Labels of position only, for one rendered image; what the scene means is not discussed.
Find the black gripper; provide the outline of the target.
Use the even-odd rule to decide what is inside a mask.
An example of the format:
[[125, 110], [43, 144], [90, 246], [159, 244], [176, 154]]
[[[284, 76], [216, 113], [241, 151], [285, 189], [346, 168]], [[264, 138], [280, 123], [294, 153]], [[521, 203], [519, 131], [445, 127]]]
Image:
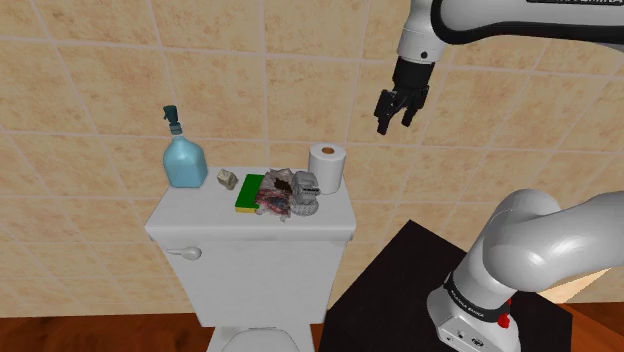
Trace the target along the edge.
[[374, 110], [378, 121], [377, 132], [380, 135], [387, 133], [390, 120], [404, 105], [406, 110], [401, 123], [405, 127], [411, 125], [415, 114], [426, 102], [434, 67], [434, 63], [416, 63], [402, 57], [397, 58], [392, 76], [394, 87], [392, 91], [381, 91]]

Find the white toilet paper roll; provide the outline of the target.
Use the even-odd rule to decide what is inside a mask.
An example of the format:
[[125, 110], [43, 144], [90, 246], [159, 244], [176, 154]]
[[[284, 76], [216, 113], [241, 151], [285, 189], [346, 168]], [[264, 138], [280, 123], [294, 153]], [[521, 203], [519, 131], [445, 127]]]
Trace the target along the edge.
[[309, 148], [308, 171], [316, 177], [323, 195], [337, 192], [341, 186], [346, 151], [332, 143], [317, 143]]

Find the grey robot toy figure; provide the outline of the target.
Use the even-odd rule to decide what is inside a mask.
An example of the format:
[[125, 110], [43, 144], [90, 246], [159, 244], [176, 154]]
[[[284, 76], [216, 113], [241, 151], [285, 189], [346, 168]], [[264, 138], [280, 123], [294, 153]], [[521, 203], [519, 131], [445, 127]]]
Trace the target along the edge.
[[317, 197], [320, 189], [313, 173], [297, 171], [293, 177], [292, 190], [292, 213], [297, 216], [311, 216], [318, 211]]

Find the crumpled patterned wrapper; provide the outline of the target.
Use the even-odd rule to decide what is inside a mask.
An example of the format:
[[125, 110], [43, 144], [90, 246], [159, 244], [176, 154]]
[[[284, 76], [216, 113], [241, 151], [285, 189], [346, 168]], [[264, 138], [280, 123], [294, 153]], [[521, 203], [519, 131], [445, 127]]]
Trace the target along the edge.
[[265, 213], [285, 222], [291, 215], [292, 181], [294, 173], [289, 168], [270, 169], [265, 173], [254, 203], [257, 215]]

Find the green and yellow sponge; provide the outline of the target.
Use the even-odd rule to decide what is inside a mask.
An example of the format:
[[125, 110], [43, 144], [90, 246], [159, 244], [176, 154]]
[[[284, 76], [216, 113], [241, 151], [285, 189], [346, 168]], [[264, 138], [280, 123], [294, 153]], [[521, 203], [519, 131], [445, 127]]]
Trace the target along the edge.
[[256, 196], [259, 192], [263, 174], [247, 174], [235, 202], [235, 211], [240, 213], [255, 213], [259, 208]]

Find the small beige stone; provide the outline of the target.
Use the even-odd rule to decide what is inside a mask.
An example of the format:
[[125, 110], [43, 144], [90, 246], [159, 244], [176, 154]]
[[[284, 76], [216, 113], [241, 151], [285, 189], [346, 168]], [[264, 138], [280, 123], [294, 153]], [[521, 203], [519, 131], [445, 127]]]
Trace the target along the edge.
[[238, 183], [237, 176], [226, 169], [221, 169], [217, 174], [218, 182], [228, 190], [233, 190]]

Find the dark robot stand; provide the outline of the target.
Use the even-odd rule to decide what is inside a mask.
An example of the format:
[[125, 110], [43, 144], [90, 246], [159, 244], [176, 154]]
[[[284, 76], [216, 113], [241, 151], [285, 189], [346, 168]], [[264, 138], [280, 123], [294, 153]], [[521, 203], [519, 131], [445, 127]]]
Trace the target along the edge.
[[[327, 312], [318, 352], [457, 352], [482, 337], [456, 330], [440, 341], [426, 299], [466, 252], [408, 221]], [[572, 352], [573, 315], [535, 293], [512, 297], [521, 352]]]

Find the blue spray bottle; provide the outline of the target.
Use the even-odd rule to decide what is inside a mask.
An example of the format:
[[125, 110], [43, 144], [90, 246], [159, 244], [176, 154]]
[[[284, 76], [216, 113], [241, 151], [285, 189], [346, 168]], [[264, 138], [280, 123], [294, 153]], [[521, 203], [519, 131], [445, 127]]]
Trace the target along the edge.
[[169, 185], [174, 188], [200, 188], [208, 174], [204, 151], [183, 135], [175, 105], [164, 106], [163, 111], [163, 119], [168, 121], [172, 135], [162, 160]]

